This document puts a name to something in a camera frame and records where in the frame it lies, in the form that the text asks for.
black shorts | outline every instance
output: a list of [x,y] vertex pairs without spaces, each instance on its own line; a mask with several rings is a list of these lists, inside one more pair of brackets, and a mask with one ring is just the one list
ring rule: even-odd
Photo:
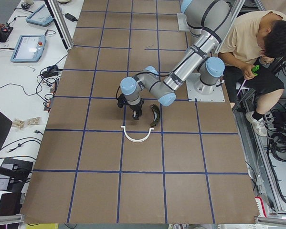
[[[257,76],[251,80],[247,80],[244,85],[250,88],[254,88],[259,94],[267,94],[274,92],[278,89],[284,89],[284,84],[280,81],[271,71],[263,67],[259,62],[255,62],[254,65],[260,65]],[[223,79],[227,88],[230,103],[236,102],[236,83],[244,82],[244,75],[241,69],[226,66],[223,72]]]

white curved object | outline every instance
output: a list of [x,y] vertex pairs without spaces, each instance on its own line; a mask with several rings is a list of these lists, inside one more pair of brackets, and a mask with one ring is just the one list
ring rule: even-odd
[[126,133],[126,127],[124,125],[122,125],[120,128],[122,128],[124,130],[126,138],[128,138],[131,142],[143,142],[143,141],[145,141],[149,137],[151,131],[154,130],[154,128],[151,127],[151,128],[149,128],[148,134],[144,138],[142,138],[142,139],[133,139],[133,138],[129,137],[128,134]]

white sneaker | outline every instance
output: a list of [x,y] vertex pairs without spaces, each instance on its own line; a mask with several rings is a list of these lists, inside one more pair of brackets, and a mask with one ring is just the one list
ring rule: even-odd
[[261,118],[260,120],[256,120],[252,117],[254,111],[249,111],[246,113],[247,120],[252,124],[252,128],[254,132],[256,132],[261,137],[266,137],[268,132],[264,125],[264,120]]

white table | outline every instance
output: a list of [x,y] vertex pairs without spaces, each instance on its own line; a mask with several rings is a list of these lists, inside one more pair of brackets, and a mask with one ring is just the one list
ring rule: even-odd
[[[70,13],[76,18],[79,18],[83,2],[84,0],[72,0],[65,5],[59,5],[62,8],[62,13]],[[29,10],[35,11],[42,4],[44,4],[44,1],[35,0],[34,4],[29,8]],[[11,15],[8,22],[12,21],[13,18],[17,16],[29,16],[30,14],[31,13],[26,12],[24,10],[16,9]],[[71,22],[67,19],[65,19],[65,22],[71,36],[73,36],[77,22]],[[11,26],[14,27],[14,29],[9,36],[9,40],[6,43],[0,43],[0,48],[14,48],[20,35],[44,34],[47,29],[56,31],[55,35],[46,36],[46,45],[44,52],[42,54],[41,59],[36,63],[12,63],[10,61],[10,58],[13,51],[0,50],[0,87],[8,83],[19,84],[25,88],[25,91],[28,94],[33,94],[35,93],[35,89],[38,85],[36,78],[40,70],[47,66],[56,64],[62,57],[67,55],[67,50],[65,49],[60,39],[60,35],[54,22],[52,22],[48,27],[42,27],[39,25],[28,24],[25,20],[25,17],[18,17],[16,21],[11,23]],[[64,58],[58,63],[59,68],[63,68],[65,59],[66,58]],[[49,89],[49,87],[43,86],[43,90],[42,92],[40,92],[40,95],[44,96],[48,94]],[[27,96],[23,92],[22,88],[18,86],[8,85],[0,89],[0,111],[10,120],[13,121],[16,118],[26,120],[34,117],[41,117],[42,119],[41,125],[26,127],[22,130],[17,130],[16,128],[12,127],[4,145],[24,137],[37,137],[39,139],[42,139],[41,134],[34,133],[34,130],[39,130],[43,133],[48,120],[49,113],[43,110],[44,106],[42,103],[43,100],[40,97],[38,97],[37,95]],[[14,143],[10,147],[7,147],[6,149],[2,150],[0,152],[0,157],[37,157],[39,144],[37,144],[36,142],[28,142],[24,144],[21,148],[18,148],[10,153],[6,152],[8,149],[16,147],[16,145],[17,143]],[[33,159],[27,157],[19,157],[16,159],[34,162]],[[29,183],[24,185],[22,192],[26,193],[28,185]]]

leg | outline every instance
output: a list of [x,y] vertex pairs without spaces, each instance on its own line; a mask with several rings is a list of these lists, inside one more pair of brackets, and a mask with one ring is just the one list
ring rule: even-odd
[[284,91],[284,84],[268,69],[262,66],[256,73],[258,75],[255,78],[246,81],[245,85],[254,88],[262,95],[257,101],[256,110],[247,112],[246,118],[252,124],[253,130],[258,135],[267,136],[263,115],[280,99]]
[[261,95],[257,101],[256,112],[264,115],[278,102],[283,91],[284,89],[278,89],[274,92]]
[[230,100],[231,108],[234,107],[236,102],[236,83],[243,79],[242,70],[233,66],[226,66],[223,72],[224,84]]

